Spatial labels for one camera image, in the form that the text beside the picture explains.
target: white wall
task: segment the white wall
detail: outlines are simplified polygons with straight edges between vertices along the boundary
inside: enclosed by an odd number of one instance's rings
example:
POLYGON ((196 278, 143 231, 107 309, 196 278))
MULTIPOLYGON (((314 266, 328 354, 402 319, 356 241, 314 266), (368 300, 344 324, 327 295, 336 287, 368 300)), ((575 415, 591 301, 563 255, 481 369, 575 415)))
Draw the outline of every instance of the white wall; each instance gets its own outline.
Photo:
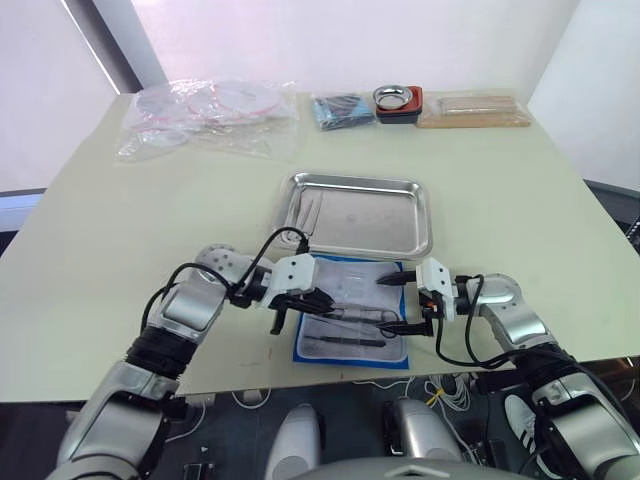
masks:
POLYGON ((640 2, 582 0, 529 108, 584 178, 640 191, 640 2))
POLYGON ((513 87, 528 100, 578 0, 133 0, 167 77, 301 90, 513 87))
POLYGON ((114 96, 61 2, 4 0, 0 192, 48 186, 114 96))

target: metal tray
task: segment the metal tray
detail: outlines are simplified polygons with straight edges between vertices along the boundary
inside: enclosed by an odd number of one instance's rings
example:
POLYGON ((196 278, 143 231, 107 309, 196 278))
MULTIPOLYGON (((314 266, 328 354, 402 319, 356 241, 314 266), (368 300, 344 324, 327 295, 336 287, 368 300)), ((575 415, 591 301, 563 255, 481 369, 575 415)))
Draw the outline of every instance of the metal tray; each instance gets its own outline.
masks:
MULTIPOLYGON (((319 253, 416 260, 431 250, 425 191, 407 180, 298 173, 282 184, 275 228, 283 226, 305 232, 319 253)), ((298 236, 276 243, 295 250, 298 236)))

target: clear plastic bag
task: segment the clear plastic bag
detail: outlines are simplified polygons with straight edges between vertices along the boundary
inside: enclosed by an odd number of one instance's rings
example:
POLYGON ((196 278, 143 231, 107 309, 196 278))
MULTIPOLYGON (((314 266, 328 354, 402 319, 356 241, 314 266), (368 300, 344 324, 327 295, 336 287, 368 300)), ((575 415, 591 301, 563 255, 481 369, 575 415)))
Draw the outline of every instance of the clear plastic bag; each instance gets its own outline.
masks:
POLYGON ((419 128, 527 127, 531 117, 510 90, 424 94, 419 128))
POLYGON ((311 108, 322 130, 356 127, 376 121, 365 98, 357 93, 312 95, 311 108))
POLYGON ((297 126, 292 83, 179 80, 135 95, 117 155, 137 162, 192 143, 286 160, 296 145, 297 126))

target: metal bowl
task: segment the metal bowl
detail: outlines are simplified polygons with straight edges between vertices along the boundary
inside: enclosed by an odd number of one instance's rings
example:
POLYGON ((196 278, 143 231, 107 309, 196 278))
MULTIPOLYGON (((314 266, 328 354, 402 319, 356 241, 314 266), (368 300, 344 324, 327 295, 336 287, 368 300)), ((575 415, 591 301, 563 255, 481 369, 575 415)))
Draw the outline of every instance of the metal bowl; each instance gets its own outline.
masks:
POLYGON ((373 91, 373 101, 383 110, 397 110, 413 98, 413 92, 402 85, 383 85, 373 91))

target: table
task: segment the table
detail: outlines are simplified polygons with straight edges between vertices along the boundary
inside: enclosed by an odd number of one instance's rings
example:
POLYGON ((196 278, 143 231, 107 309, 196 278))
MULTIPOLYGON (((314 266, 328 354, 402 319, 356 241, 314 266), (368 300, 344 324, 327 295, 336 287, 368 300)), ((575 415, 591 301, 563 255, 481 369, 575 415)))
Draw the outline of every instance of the table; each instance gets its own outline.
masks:
MULTIPOLYGON (((300 171, 411 179, 430 196, 432 255, 458 273, 502 272, 579 360, 638 353, 640 259, 537 124, 419 130, 376 125, 321 132, 300 98, 289 162, 185 147, 138 164, 114 160, 129 96, 116 99, 0 259, 0 401, 88 398, 139 329, 150 294, 204 245, 255 253, 283 178, 300 171)), ((288 252, 271 250, 277 259, 288 252)), ((415 287, 407 288, 415 307, 415 287)), ((416 317, 416 309, 409 309, 416 317)), ((295 364, 295 316, 227 306, 181 392, 289 387, 391 377, 396 370, 295 364)), ((467 358, 463 321, 444 351, 467 358)), ((499 352, 486 322, 481 358, 499 352)), ((407 375, 446 373, 434 341, 409 339, 407 375)))

